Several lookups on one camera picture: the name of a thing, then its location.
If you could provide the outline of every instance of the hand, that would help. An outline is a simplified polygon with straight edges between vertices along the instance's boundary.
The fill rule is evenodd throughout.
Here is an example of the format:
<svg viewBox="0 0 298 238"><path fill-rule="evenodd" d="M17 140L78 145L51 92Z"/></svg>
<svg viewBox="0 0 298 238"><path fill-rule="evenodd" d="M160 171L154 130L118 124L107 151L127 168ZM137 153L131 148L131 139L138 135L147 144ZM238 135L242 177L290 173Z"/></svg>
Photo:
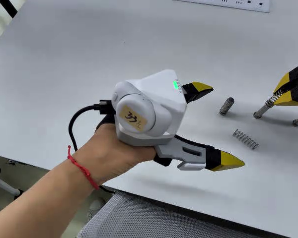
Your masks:
<svg viewBox="0 0 298 238"><path fill-rule="evenodd" d="M103 124L73 157L91 173L98 185L113 179L140 162L153 160L153 147L135 147L118 140L114 124Z"/></svg>

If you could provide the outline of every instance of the gray mesh fabric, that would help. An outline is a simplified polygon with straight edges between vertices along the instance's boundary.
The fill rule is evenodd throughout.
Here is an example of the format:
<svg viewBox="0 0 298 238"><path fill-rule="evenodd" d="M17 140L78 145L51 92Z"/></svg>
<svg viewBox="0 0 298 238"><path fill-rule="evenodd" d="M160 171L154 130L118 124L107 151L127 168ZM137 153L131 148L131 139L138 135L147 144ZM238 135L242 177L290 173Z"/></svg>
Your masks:
<svg viewBox="0 0 298 238"><path fill-rule="evenodd" d="M256 238L193 219L117 192L80 231L78 238Z"/></svg>

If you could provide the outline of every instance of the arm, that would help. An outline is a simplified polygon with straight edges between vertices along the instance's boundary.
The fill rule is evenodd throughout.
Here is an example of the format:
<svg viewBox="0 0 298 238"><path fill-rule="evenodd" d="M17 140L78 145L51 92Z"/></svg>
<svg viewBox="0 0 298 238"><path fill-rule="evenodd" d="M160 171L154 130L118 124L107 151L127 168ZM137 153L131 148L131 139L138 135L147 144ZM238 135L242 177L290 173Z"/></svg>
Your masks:
<svg viewBox="0 0 298 238"><path fill-rule="evenodd" d="M98 185L154 156L152 147L132 147L120 142L113 124L102 125L73 154ZM0 238L60 237L92 191L79 168L65 160L0 212Z"/></svg>

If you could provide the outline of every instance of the green indicator light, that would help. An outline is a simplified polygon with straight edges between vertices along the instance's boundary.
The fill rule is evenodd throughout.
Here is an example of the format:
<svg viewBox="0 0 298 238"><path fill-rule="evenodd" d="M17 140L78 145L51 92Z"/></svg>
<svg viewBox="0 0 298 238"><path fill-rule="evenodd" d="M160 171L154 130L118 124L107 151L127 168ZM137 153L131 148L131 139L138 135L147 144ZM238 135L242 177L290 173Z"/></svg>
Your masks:
<svg viewBox="0 0 298 238"><path fill-rule="evenodd" d="M178 85L177 85L177 82L176 81L173 81L173 87L178 90Z"/></svg>

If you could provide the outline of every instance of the black cable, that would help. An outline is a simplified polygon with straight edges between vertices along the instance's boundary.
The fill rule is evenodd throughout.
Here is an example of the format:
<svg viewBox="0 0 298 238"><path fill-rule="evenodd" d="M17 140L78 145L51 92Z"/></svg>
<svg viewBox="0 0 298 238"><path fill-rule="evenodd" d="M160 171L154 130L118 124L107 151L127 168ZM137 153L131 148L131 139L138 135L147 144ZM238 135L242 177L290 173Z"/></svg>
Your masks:
<svg viewBox="0 0 298 238"><path fill-rule="evenodd" d="M12 18L14 18L14 16L18 13L18 11L15 9L15 7L9 0L0 0L0 4L4 7L4 9Z"/></svg>
<svg viewBox="0 0 298 238"><path fill-rule="evenodd" d="M90 111L90 110L100 110L101 106L99 104L94 104L94 105L91 105L91 106L87 106L87 107L84 107L80 110L78 110L74 116L72 117L72 119L70 120L70 124L69 124L69 134L70 134L70 138L72 140L72 143L73 143L73 147L74 147L74 150L77 151L77 144L76 144L76 140L75 140L75 137L73 135L73 125L74 125L74 122L76 121L76 119L83 113L87 112L87 111ZM113 191L110 191L106 188L104 188L103 186L99 186L103 191L105 192L109 192L109 193L115 193Z"/></svg>

